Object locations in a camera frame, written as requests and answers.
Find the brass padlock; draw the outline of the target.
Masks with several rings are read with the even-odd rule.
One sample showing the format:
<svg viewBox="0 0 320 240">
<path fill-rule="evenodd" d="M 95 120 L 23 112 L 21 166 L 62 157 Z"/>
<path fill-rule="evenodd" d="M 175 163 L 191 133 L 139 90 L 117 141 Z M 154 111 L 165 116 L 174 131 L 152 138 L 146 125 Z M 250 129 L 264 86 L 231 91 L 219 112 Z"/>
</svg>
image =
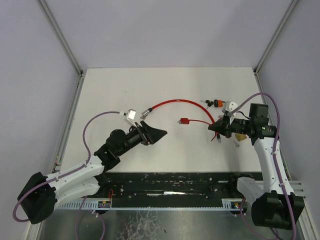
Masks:
<svg viewBox="0 0 320 240">
<path fill-rule="evenodd" d="M 235 134 L 236 139 L 241 142 L 247 139 L 247 136 L 245 134 L 242 133 L 236 133 Z"/>
</svg>

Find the thick red cable lock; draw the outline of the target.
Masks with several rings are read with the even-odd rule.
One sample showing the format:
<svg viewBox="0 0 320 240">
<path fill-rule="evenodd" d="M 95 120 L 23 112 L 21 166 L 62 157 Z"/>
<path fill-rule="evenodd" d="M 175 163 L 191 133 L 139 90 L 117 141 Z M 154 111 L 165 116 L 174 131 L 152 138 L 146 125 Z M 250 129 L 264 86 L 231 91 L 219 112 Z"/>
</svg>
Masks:
<svg viewBox="0 0 320 240">
<path fill-rule="evenodd" d="M 216 122 L 215 119 L 213 118 L 212 114 L 206 108 L 201 106 L 199 103 L 192 101 L 192 100 L 180 99 L 180 98 L 165 100 L 165 101 L 162 101 L 160 103 L 153 105 L 152 107 L 147 108 L 146 110 L 144 110 L 141 113 L 140 119 L 145 120 L 148 117 L 148 115 L 150 113 L 152 113 L 155 109 L 158 109 L 164 105 L 168 105 L 168 104 L 172 104 L 172 103 L 184 103 L 184 104 L 196 106 L 197 108 L 201 109 L 208 116 L 208 118 L 209 118 L 208 123 L 213 124 Z"/>
</svg>

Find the orange black padlock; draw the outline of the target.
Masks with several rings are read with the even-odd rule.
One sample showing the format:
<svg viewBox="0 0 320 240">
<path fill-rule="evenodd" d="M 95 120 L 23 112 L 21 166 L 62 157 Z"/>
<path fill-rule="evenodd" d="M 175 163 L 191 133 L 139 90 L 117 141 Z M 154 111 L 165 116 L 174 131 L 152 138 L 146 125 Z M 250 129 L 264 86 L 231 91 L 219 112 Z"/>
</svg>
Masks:
<svg viewBox="0 0 320 240">
<path fill-rule="evenodd" d="M 220 99 L 213 100 L 213 106 L 215 108 L 222 108 L 224 106 L 224 104 L 225 104 L 225 101 L 223 101 L 223 100 L 220 100 Z"/>
</svg>

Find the small red padlock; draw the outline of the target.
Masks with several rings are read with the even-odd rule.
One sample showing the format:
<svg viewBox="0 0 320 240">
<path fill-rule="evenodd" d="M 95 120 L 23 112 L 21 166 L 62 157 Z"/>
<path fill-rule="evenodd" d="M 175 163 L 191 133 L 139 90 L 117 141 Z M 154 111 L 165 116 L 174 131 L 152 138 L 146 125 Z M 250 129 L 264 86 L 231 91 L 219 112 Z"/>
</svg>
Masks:
<svg viewBox="0 0 320 240">
<path fill-rule="evenodd" d="M 186 117 L 182 117 L 180 118 L 178 121 L 177 121 L 178 124 L 180 125 L 189 125 L 190 123 L 202 123 L 202 124 L 205 124 L 205 125 L 210 125 L 209 122 L 206 122 L 204 120 L 198 120 L 198 119 L 189 119 L 189 118 L 186 118 Z M 217 133 L 214 134 L 214 137 L 210 140 L 211 142 L 213 140 L 217 139 L 219 143 L 221 143 L 221 138 L 218 136 Z"/>
</svg>

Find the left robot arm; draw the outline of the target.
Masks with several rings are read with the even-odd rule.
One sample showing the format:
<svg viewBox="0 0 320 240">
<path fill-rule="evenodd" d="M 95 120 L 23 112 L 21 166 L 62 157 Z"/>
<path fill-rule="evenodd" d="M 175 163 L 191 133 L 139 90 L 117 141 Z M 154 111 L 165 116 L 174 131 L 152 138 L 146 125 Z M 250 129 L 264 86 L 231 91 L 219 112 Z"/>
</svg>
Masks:
<svg viewBox="0 0 320 240">
<path fill-rule="evenodd" d="M 115 129 L 89 160 L 56 173 L 33 174 L 18 195 L 17 205 L 26 214 L 26 221 L 38 224 L 59 206 L 96 194 L 101 187 L 97 177 L 119 164 L 122 155 L 139 144 L 153 145 L 166 134 L 166 130 L 144 121 L 131 126 L 128 132 Z"/>
</svg>

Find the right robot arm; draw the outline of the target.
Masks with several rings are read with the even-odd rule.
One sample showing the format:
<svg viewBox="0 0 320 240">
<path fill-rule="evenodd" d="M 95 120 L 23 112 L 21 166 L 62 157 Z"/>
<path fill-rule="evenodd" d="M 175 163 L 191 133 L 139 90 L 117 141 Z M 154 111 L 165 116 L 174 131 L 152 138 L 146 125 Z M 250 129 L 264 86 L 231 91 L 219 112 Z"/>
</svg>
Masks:
<svg viewBox="0 0 320 240">
<path fill-rule="evenodd" d="M 251 206 L 251 218 L 255 226 L 292 230 L 299 219 L 305 203 L 294 193 L 282 164 L 277 128 L 269 124 L 265 104 L 252 103 L 249 118 L 236 118 L 235 102 L 223 104 L 223 117 L 211 124 L 208 129 L 226 138 L 233 133 L 248 136 L 257 153 L 262 172 L 263 186 L 253 178 L 239 177 L 237 190 Z"/>
</svg>

